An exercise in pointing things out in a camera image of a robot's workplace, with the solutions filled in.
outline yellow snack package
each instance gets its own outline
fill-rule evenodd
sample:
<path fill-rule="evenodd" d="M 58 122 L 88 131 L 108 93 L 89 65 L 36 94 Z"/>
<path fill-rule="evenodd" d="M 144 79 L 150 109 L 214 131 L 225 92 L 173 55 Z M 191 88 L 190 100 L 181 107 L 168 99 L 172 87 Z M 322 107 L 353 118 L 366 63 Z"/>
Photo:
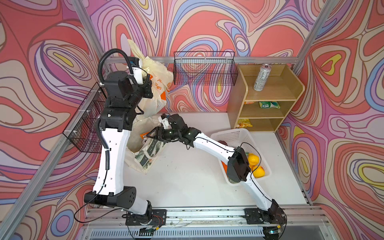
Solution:
<path fill-rule="evenodd" d="M 237 121 L 236 128 L 253 127 L 248 118 L 242 118 Z"/>

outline wooden shelf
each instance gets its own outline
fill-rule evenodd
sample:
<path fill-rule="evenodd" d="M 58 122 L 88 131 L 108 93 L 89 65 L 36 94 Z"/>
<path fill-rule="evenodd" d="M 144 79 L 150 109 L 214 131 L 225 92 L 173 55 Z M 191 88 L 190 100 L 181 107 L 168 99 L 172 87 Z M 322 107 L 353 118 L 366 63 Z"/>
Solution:
<path fill-rule="evenodd" d="M 253 84 L 261 65 L 237 65 L 238 76 L 229 96 L 227 113 L 232 128 L 239 118 L 249 118 L 249 131 L 276 131 L 304 92 L 304 85 L 287 65 L 272 65 L 271 73 L 262 91 Z M 260 108 L 259 101 L 276 101 L 277 108 Z"/>

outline white table surface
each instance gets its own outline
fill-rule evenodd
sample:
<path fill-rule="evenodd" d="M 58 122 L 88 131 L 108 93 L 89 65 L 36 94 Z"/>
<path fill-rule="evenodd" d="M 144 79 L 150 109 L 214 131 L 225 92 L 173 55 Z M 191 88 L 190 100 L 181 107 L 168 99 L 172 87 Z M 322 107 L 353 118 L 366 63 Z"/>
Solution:
<path fill-rule="evenodd" d="M 226 113 L 180 114 L 189 127 L 210 136 L 230 129 Z M 272 132 L 251 132 L 272 174 L 268 181 L 259 179 L 262 188 L 278 204 L 305 204 L 299 185 L 280 144 Z M 145 175 L 124 165 L 124 185 L 135 186 L 137 195 L 154 207 L 208 207 L 255 205 L 253 193 L 242 185 L 225 181 L 216 157 L 180 142 L 168 143 L 161 156 Z"/>

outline can top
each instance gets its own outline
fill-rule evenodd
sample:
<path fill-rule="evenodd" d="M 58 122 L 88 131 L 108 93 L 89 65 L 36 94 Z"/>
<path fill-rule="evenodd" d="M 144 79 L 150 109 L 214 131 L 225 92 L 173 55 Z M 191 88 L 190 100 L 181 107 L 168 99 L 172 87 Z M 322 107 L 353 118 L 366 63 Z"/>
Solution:
<path fill-rule="evenodd" d="M 262 64 L 262 68 L 264 68 L 264 69 L 268 69 L 268 70 L 271 70 L 271 69 L 272 69 L 271 65 L 266 64 L 266 63 Z"/>

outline white plastic basket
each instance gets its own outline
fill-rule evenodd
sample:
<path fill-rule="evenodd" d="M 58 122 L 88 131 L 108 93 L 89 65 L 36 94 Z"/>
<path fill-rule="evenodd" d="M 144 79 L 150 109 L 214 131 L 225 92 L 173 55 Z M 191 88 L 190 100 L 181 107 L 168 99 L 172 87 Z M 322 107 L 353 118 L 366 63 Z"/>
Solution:
<path fill-rule="evenodd" d="M 251 146 L 248 144 L 243 144 L 241 147 L 244 149 L 245 152 L 251 152 L 257 156 L 259 156 L 261 163 L 260 166 L 262 166 L 265 170 L 265 175 L 263 177 L 260 177 L 258 179 L 263 179 L 266 180 L 266 178 L 269 178 L 272 174 L 271 169 L 265 160 L 265 157 L 261 153 L 260 149 L 256 146 L 254 140 L 252 139 L 251 134 L 249 133 L 248 130 L 244 128 L 236 128 L 236 129 L 231 129 L 231 130 L 226 130 L 226 131 L 221 131 L 217 133 L 213 133 L 211 135 L 211 138 L 215 141 L 225 141 L 228 146 L 230 147 L 238 147 L 241 145 L 242 142 L 247 142 L 251 144 L 254 148 L 256 148 L 257 151 L 255 151 Z M 225 180 L 229 185 L 236 186 L 239 183 L 231 183 L 228 180 L 227 174 L 225 173 L 225 170 L 223 168 L 223 165 L 221 161 L 218 159 L 218 162 L 220 164 L 220 168 L 224 174 Z"/>

